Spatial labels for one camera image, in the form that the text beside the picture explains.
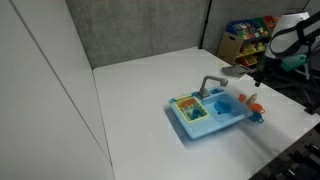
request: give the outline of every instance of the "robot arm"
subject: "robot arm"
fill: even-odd
[[[320,12],[309,17],[307,12],[286,14],[279,19],[265,55],[281,59],[320,50]]]

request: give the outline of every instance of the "gray faucet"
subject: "gray faucet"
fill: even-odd
[[[203,81],[202,81],[202,85],[201,85],[200,91],[198,92],[198,97],[200,99],[203,99],[203,98],[206,98],[206,97],[210,96],[210,93],[205,88],[205,85],[206,85],[206,82],[207,82],[208,79],[219,81],[220,82],[220,86],[223,86],[223,87],[227,86],[227,84],[228,84],[228,79],[226,79],[226,78],[219,78],[219,77],[215,77],[215,76],[206,76],[206,77],[204,77]]]

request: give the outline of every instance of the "green object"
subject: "green object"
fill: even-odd
[[[291,56],[291,57],[284,58],[282,60],[281,67],[286,71],[291,71],[303,65],[305,62],[306,62],[306,55],[304,54]]]

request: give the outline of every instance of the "blue toy sink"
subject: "blue toy sink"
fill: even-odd
[[[173,98],[171,108],[191,139],[197,139],[246,119],[252,112],[221,87],[208,88],[210,96],[199,99],[197,92]]]

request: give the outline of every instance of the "white tabletop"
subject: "white tabletop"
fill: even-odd
[[[229,79],[227,90],[235,96],[258,93],[265,122],[243,120],[189,140],[168,100],[198,91],[203,77],[222,76],[223,66],[210,53],[190,48],[94,70],[116,180],[248,179],[320,121],[245,76]]]

